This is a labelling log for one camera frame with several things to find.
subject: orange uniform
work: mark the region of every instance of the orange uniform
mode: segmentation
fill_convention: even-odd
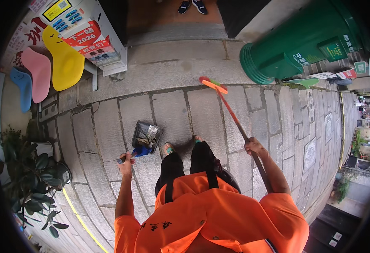
[[[198,235],[235,252],[302,252],[309,225],[290,195],[272,193],[258,202],[217,180],[218,189],[209,189],[206,172],[178,177],[173,202],[165,204],[163,186],[143,224],[119,216],[115,253],[182,253]]]

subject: green sign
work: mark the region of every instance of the green sign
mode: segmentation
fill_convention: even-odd
[[[355,72],[357,74],[365,74],[366,73],[366,62],[356,62],[355,65]]]

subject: sneaker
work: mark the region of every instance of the sneaker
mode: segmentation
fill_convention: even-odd
[[[165,155],[172,154],[173,152],[175,152],[175,149],[174,149],[174,147],[172,146],[171,143],[164,144],[164,153],[165,153]]]
[[[198,12],[206,15],[208,13],[208,10],[206,10],[205,5],[203,4],[202,0],[196,1],[192,0],[192,4],[198,9]]]
[[[189,1],[182,1],[181,6],[179,6],[179,8],[178,8],[178,13],[179,14],[184,14],[188,10],[190,5],[191,5],[191,3]]]
[[[201,141],[204,141],[204,140],[202,139],[202,137],[200,137],[200,135],[195,135],[195,137],[193,137],[193,140],[195,141],[195,144],[196,144],[196,143],[199,143],[199,142],[201,142]]]

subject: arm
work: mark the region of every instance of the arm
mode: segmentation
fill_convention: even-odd
[[[118,164],[122,174],[122,185],[120,186],[119,196],[116,201],[115,219],[122,215],[134,217],[132,198],[132,164],[134,164],[134,159],[130,159],[130,152],[122,154],[120,158],[123,156],[126,156],[126,161],[123,164]]]
[[[262,161],[263,167],[265,168],[266,175],[268,176],[269,182],[272,185],[273,191],[287,193],[290,195],[291,192],[286,178],[279,169],[278,165],[269,155],[268,150],[266,150],[255,137],[251,137],[249,140],[250,142],[246,143],[244,148],[249,155],[251,155],[251,151],[257,153],[258,157]]]

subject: green mailbox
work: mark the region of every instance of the green mailbox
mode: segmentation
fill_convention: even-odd
[[[314,0],[261,40],[244,45],[239,58],[249,78],[270,84],[303,73],[312,63],[347,58],[347,53],[363,48],[363,41],[340,0]]]

